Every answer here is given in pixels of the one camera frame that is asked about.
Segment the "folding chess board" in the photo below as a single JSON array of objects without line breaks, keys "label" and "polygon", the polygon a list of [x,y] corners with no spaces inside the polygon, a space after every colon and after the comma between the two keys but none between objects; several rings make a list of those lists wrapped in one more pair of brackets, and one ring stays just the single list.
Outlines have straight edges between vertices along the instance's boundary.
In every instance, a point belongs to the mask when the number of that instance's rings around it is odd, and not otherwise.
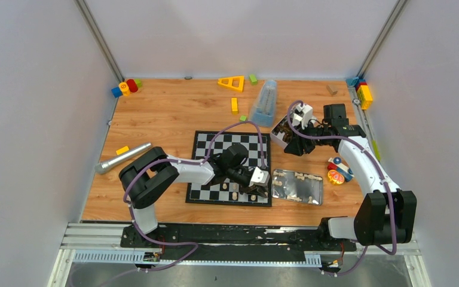
[{"label": "folding chess board", "polygon": [[[189,183],[187,203],[230,204],[238,206],[272,206],[270,134],[196,131],[192,149],[193,160],[203,160],[214,170],[214,177],[206,184]],[[268,198],[250,195],[247,187],[224,179],[224,171],[237,166],[259,167],[270,174]],[[232,201],[231,194],[238,193],[238,200]]]}]

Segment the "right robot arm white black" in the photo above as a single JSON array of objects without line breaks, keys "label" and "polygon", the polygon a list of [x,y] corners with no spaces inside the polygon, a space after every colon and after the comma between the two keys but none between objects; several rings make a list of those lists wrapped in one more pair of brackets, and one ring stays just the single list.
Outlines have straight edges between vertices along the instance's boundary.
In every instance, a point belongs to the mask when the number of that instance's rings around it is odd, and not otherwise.
[{"label": "right robot arm white black", "polygon": [[350,124],[345,105],[325,105],[324,117],[315,125],[313,109],[301,100],[287,109],[286,121],[294,139],[316,146],[331,146],[349,165],[364,195],[354,217],[325,218],[325,228],[317,233],[324,249],[333,249],[341,239],[354,240],[362,246],[377,246],[394,255],[397,245],[412,239],[417,198],[401,189],[384,171],[371,150],[364,130]]}]

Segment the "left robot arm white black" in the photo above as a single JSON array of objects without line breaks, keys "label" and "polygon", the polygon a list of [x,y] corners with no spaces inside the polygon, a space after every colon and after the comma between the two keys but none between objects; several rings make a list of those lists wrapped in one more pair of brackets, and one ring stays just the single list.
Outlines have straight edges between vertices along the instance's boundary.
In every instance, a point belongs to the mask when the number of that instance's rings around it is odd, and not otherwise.
[{"label": "left robot arm white black", "polygon": [[172,184],[211,186],[229,179],[238,184],[241,193],[266,197],[270,174],[265,167],[245,167],[248,156],[248,149],[240,143],[200,160],[177,158],[154,147],[123,168],[119,173],[123,200],[130,209],[138,242],[145,247],[158,242],[154,204]]}]

